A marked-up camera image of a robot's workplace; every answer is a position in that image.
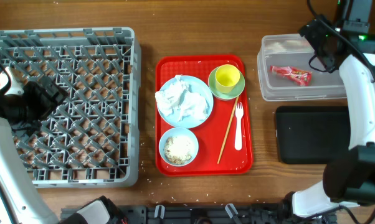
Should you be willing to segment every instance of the green saucer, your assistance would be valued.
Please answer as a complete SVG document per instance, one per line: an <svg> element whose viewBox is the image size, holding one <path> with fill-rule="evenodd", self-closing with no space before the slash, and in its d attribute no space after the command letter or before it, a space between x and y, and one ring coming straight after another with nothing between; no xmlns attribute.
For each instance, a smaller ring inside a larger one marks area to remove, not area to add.
<svg viewBox="0 0 375 224"><path fill-rule="evenodd" d="M231 100L231 99L234 99L236 97L238 97L240 94L242 94L243 90L244 90L244 86L245 86L245 80L244 80L244 76L242 74L242 72L240 72L240 79L239 79L239 82L236 84L235 88L233 88L233 90L229 93L221 93L217 90L217 88L215 87L215 83L216 83L216 80L215 80L215 73L217 72L217 69L219 67L215 68L210 76L208 77L208 86L212 92L212 94L220 99L220 100Z"/></svg>

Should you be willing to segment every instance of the candy wrapper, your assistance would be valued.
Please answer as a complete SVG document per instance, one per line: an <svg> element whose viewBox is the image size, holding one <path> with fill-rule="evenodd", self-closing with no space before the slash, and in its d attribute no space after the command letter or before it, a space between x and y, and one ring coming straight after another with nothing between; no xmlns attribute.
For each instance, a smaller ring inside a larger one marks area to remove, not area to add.
<svg viewBox="0 0 375 224"><path fill-rule="evenodd" d="M300 86L308 86L311 82L312 72L300 70L294 67L276 67L271 65L270 71L283 78L288 78L289 80L295 82Z"/></svg>

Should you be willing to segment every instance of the yellow cup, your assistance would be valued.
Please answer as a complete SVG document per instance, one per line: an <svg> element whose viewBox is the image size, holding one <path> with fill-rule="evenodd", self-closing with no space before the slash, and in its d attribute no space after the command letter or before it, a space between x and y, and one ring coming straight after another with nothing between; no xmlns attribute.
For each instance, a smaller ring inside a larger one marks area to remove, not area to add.
<svg viewBox="0 0 375 224"><path fill-rule="evenodd" d="M240 71L233 65L222 65L215 73L216 85L221 93L228 93L233 90L240 79Z"/></svg>

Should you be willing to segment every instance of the chopstick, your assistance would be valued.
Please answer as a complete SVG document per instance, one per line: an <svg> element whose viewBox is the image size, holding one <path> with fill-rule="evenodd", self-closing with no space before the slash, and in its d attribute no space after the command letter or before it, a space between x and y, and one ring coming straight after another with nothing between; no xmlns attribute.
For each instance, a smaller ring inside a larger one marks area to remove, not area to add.
<svg viewBox="0 0 375 224"><path fill-rule="evenodd" d="M219 164L219 161L221 161L222 153L224 152L227 135L229 134L230 124L232 124L233 115L235 114L236 105L237 105L238 100L239 100L239 97L236 97L236 101L235 101L235 104L233 105L233 109L232 109L232 114L230 115L229 124L227 125L227 129L226 129L226 133L225 133L225 137L224 137L224 143L222 143L221 152L219 153L218 164Z"/></svg>

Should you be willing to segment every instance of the wooden table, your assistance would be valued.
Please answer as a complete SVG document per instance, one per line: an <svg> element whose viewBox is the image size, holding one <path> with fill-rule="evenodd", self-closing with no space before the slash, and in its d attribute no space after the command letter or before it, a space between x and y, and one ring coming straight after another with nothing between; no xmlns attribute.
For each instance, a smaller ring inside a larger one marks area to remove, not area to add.
<svg viewBox="0 0 375 224"><path fill-rule="evenodd" d="M140 141L145 143L140 149L145 171L140 169L137 183L126 189L39 189L57 215L61 208L81 206L101 195L117 205L277 202L290 191L303 190L321 180L324 166L279 162L273 112L280 105L345 105L346 100L269 103L262 98L257 74L262 37L297 33L312 18L304 1L6 2L0 3L0 30L128 26L136 32L142 48L139 129ZM333 17L335 0L313 2L317 12ZM375 1L370 22L375 33ZM227 53L236 54L245 64L254 165L244 175L165 177L154 163L154 68L165 56ZM364 221L372 209L354 209L354 213ZM340 223L352 223L345 213L339 218Z"/></svg>

